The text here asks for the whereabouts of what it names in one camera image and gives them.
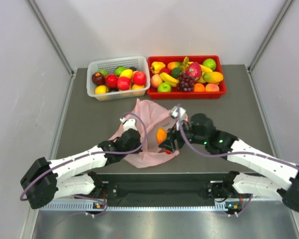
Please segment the small orange persimmon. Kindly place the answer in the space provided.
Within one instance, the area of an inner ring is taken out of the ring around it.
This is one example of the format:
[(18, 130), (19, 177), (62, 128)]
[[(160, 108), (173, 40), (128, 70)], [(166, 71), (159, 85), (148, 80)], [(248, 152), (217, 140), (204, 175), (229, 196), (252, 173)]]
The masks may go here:
[(164, 142), (167, 138), (167, 131), (164, 128), (159, 128), (156, 131), (156, 140), (158, 144)]

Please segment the pink plastic bag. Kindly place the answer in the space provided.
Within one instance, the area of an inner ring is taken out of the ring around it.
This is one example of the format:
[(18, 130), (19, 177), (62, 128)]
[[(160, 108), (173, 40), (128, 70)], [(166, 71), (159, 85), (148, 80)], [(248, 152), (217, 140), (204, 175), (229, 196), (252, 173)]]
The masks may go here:
[(161, 151), (156, 140), (156, 132), (159, 128), (168, 130), (176, 123), (176, 120), (170, 117), (169, 110), (153, 101), (138, 99), (132, 112), (145, 123), (147, 139), (142, 151), (127, 155), (125, 161), (136, 168), (146, 168), (163, 164), (179, 155), (178, 150), (170, 154)]

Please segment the purple grape bunch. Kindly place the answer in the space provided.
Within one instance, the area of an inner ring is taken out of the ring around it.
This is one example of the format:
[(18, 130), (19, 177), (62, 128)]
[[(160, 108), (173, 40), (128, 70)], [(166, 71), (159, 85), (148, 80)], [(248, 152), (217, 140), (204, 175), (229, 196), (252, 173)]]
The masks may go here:
[(177, 76), (178, 83), (176, 85), (179, 92), (193, 92), (195, 78), (181, 72)]

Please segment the green yellow mango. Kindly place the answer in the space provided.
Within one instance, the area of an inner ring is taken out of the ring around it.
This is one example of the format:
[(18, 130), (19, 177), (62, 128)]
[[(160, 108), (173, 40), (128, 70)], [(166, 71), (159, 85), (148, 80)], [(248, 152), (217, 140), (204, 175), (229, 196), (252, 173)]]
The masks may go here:
[(202, 76), (207, 83), (218, 84), (224, 80), (224, 76), (220, 72), (206, 72)]

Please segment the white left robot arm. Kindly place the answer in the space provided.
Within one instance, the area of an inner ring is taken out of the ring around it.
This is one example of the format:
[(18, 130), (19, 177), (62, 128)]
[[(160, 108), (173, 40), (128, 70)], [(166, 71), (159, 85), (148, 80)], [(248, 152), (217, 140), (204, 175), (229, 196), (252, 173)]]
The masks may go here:
[(103, 192), (100, 177), (94, 168), (117, 163), (130, 153), (141, 151), (141, 135), (128, 129), (115, 140), (106, 140), (82, 153), (47, 161), (44, 157), (34, 161), (20, 184), (24, 189), (22, 201), (32, 209), (39, 209), (52, 200), (75, 194), (99, 197)]

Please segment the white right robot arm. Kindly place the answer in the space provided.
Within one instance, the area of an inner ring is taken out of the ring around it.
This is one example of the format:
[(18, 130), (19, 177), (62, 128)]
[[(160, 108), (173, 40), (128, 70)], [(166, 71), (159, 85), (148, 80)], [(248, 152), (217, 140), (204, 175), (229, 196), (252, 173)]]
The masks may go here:
[(208, 157), (220, 157), (243, 165), (258, 176), (231, 171), (223, 179), (222, 189), (227, 197), (252, 194), (281, 201), (289, 209), (299, 212), (299, 165), (265, 154), (238, 137), (218, 130), (204, 114), (195, 114), (189, 121), (171, 114), (175, 125), (156, 132), (159, 148), (173, 153), (185, 144), (203, 145)]

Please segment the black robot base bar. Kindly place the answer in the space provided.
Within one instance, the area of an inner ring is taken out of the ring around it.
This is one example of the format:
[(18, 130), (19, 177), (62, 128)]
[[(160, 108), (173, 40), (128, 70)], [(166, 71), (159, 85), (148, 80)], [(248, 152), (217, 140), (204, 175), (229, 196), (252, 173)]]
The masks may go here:
[(224, 173), (100, 174), (103, 185), (92, 195), (110, 207), (185, 208), (247, 202), (249, 194), (222, 186)]

